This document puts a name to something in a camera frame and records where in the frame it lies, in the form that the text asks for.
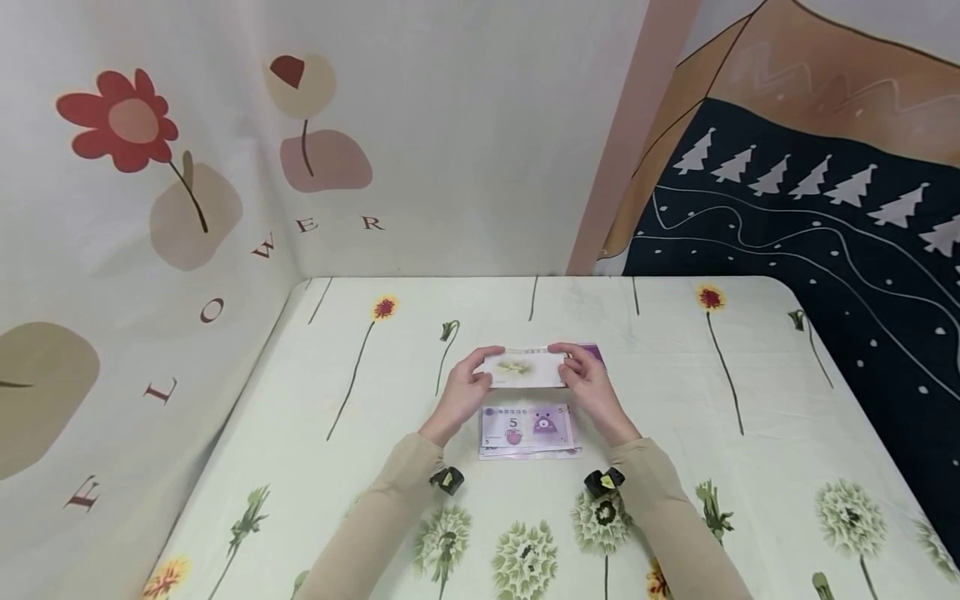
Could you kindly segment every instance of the sleeve cuff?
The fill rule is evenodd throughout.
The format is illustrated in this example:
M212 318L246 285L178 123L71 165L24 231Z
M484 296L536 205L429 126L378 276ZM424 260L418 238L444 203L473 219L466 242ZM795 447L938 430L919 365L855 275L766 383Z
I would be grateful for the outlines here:
M416 433L407 434L387 459L377 477L382 486L405 493L418 487L429 488L430 477L444 464L444 451Z

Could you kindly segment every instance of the floral tablecloth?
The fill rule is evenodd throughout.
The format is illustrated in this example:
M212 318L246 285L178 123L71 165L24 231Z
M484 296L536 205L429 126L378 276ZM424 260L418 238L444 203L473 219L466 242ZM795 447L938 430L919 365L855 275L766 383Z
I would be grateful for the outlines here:
M302 283L147 582L149 598L290 598L392 446L477 346L594 342L640 431L756 598L948 598L960 574L786 287L766 277L317 278ZM496 391L490 404L562 402ZM375 598L665 598L582 457L477 460L438 492Z

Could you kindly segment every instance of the tablecloth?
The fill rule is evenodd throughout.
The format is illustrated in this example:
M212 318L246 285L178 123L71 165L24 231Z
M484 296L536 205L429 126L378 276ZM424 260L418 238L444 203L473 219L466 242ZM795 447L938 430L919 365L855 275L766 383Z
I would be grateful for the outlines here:
M375 319L383 298L391 315ZM627 413L672 458L756 598L956 596L955 564L803 308L762 276L302 283L145 596L290 598L393 445L430 414L438 377L442 388L478 346L561 340L598 345ZM488 403L571 400L494 391ZM466 483L438 492L373 597L667 597L629 519L611 522L583 495L606 448L575 419L584 453L572 460L480 462L477 418L465 424L445 461ZM441 590L431 540L445 531L458 543ZM528 548L555 561L552 576L525 588L497 577Z

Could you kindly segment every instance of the fabric backdrop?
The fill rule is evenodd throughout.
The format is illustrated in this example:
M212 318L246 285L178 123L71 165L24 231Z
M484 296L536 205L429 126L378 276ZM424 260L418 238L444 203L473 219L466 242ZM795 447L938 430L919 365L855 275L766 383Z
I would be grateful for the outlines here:
M138 593L296 282L561 273L646 9L0 7L0 595Z
M936 23L960 12L911 5L900 28L902 3L853 5L824 16L767 0L700 37L608 237L618 257L601 270L789 285L956 556L960 67L899 42L958 60ZM852 29L852 14L869 29ZM918 20L929 37L915 37ZM881 23L899 39L872 36Z

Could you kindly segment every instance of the banknote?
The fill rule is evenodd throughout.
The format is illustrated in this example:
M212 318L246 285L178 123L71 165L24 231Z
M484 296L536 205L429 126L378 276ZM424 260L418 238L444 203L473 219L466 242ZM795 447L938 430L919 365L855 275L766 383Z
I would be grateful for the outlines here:
M482 447L563 450L574 446L566 404L488 406L482 414Z
M492 388L562 388L557 368L563 354L538 348L507 348L503 354L488 356L480 368L493 376Z

